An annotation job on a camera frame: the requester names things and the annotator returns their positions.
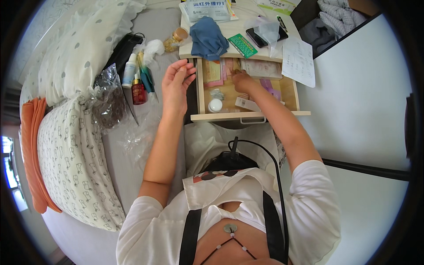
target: open drawer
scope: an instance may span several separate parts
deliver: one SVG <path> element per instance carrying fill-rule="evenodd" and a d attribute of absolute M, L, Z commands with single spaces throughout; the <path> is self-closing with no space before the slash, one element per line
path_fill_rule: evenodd
<path fill-rule="evenodd" d="M 215 122 L 225 120 L 239 120 L 242 124 L 264 123 L 266 118 L 262 112 L 253 112 L 247 109 L 235 106 L 237 97 L 243 94 L 238 93 L 234 89 L 231 76 L 227 76 L 223 86 L 204 87 L 203 84 L 203 68 L 202 60 L 197 60 L 196 67 L 196 86 L 197 86 L 197 106 L 198 114 L 191 115 L 193 122 Z M 239 64 L 234 63 L 233 69 L 240 69 Z M 283 77 L 279 81 L 271 80 L 272 86 L 281 91 L 281 100 L 285 102 L 285 106 L 292 111 L 294 115 L 311 115 L 309 111 L 301 111 L 299 107 L 299 98 L 297 95 L 296 82 L 288 77 Z M 224 95 L 223 110 L 226 113 L 211 113 L 208 110 L 209 102 L 212 100 L 210 91 L 218 88 Z"/>

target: white pillow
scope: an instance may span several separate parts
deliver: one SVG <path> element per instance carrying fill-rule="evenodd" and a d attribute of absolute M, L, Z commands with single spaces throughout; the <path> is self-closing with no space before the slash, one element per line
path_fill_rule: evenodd
<path fill-rule="evenodd" d="M 21 96 L 19 97 L 19 116 L 21 115 L 22 105 L 24 103 L 27 103 L 29 100 L 32 100 L 39 96 L 38 71 L 40 70 L 43 57 L 44 57 L 43 53 L 37 57 L 36 63 L 33 66 L 31 66 L 27 76 L 25 77 L 25 81 L 21 89 Z"/>
<path fill-rule="evenodd" d="M 41 121 L 37 152 L 53 202 L 88 225 L 119 231 L 125 220 L 107 170 L 100 130 L 85 108 L 86 96 L 53 109 Z"/>
<path fill-rule="evenodd" d="M 131 20 L 145 8 L 146 0 L 100 0 L 76 12 L 53 37 L 43 58 L 39 93 L 48 106 L 74 99 L 91 89 L 113 49 L 131 32 Z"/>

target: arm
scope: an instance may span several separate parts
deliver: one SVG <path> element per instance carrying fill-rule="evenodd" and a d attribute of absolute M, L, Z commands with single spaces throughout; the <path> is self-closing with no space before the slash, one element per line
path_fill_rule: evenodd
<path fill-rule="evenodd" d="M 236 70 L 232 81 L 236 91 L 249 94 L 265 114 L 283 144 L 291 172 L 307 160 L 322 162 L 308 133 L 290 110 L 246 74 L 245 70 Z"/>
<path fill-rule="evenodd" d="M 187 60 L 170 65 L 162 80 L 163 114 L 144 169 L 138 196 L 155 198 L 165 207 L 177 161 L 178 139 L 187 111 L 187 87 L 196 69 Z"/>

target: drawer handle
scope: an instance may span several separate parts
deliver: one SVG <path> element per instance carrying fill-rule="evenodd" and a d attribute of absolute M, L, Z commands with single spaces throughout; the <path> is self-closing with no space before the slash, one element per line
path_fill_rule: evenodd
<path fill-rule="evenodd" d="M 241 124 L 262 124 L 262 123 L 265 123 L 265 122 L 266 122 L 266 117 L 264 117 L 263 121 L 253 121 L 253 122 L 250 122 L 250 123 L 245 123 L 245 122 L 243 122 L 242 118 L 240 118 Z"/>

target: handwritten note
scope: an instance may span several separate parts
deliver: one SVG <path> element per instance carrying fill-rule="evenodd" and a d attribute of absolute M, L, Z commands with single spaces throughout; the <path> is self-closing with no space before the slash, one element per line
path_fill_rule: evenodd
<path fill-rule="evenodd" d="M 296 37 L 285 39 L 281 74 L 309 87 L 315 87 L 312 46 Z"/>

